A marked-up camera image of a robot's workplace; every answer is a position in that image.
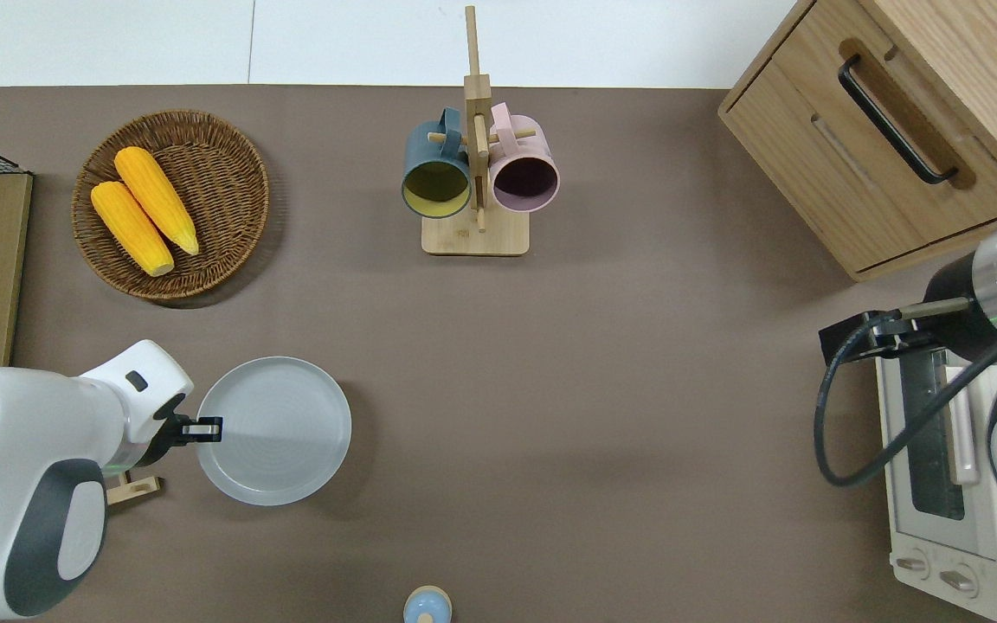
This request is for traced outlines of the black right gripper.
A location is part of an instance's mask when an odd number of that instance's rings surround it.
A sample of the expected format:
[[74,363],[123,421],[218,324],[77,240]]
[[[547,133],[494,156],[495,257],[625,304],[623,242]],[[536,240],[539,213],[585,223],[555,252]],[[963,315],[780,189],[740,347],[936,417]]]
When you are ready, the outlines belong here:
[[867,324],[869,330],[851,342],[844,363],[870,358],[898,359],[917,352],[941,349],[941,340],[930,330],[929,317],[902,315],[897,309],[871,309],[830,324],[818,332],[820,352],[827,364],[833,363],[842,344],[863,324]]

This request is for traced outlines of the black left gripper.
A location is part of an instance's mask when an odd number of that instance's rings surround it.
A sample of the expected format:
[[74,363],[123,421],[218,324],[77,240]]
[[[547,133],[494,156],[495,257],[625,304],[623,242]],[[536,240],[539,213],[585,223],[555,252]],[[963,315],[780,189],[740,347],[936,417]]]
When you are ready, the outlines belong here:
[[211,415],[192,421],[189,415],[177,412],[177,408],[182,405],[185,398],[186,394],[174,395],[154,414],[153,419],[161,422],[161,427],[151,438],[149,465],[162,460],[171,448],[182,448],[189,443],[217,443],[222,440],[224,418]]

